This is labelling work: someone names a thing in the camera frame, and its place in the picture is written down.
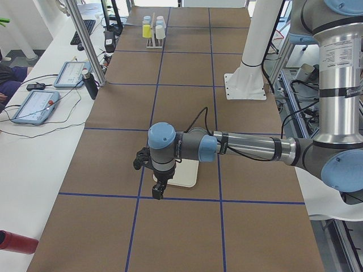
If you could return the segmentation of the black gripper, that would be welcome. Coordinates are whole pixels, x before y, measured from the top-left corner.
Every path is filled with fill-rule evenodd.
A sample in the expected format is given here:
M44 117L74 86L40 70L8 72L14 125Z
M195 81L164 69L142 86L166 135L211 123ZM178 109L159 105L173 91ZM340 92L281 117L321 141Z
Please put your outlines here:
M168 180L172 179L174 174L175 168L171 168L167 171L154 170L154 176L157 179L157 183L152 188L152 196L154 199L163 199L164 190L167 187Z

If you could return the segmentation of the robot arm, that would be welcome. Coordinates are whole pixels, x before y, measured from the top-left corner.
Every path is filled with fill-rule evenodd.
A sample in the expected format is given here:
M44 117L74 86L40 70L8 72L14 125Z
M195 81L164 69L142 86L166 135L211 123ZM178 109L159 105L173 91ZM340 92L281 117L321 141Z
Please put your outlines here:
M362 2L294 1L290 38L294 44L319 46L319 65L314 67L319 73L319 96L283 120L287 124L302 117L308 138L257 137L193 126L176 131L159 122L148 131L148 147L134 160L135 168L153 171L155 199L163 198L178 161L211 162L223 154L260 162L282 161L343 193L362 189Z

